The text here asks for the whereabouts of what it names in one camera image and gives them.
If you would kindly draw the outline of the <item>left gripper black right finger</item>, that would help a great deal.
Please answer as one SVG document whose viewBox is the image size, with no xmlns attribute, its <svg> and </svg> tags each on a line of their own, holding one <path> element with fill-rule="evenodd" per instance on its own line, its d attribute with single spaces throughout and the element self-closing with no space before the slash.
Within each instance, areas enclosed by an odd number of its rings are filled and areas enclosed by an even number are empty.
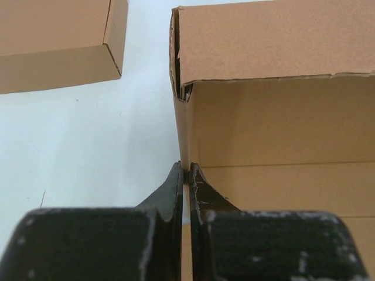
<svg viewBox="0 0 375 281">
<path fill-rule="evenodd" d="M 189 172 L 193 280 L 367 280 L 349 229 L 321 211 L 245 211 Z"/>
</svg>

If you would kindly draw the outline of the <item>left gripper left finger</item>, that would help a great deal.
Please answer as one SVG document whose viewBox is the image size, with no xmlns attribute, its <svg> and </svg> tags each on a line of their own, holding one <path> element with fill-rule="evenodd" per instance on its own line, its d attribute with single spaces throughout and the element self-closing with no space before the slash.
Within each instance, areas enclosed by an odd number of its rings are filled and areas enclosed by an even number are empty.
<svg viewBox="0 0 375 281">
<path fill-rule="evenodd" d="M 183 169 L 136 207 L 39 208 L 17 225 L 2 280 L 180 280 Z"/>
</svg>

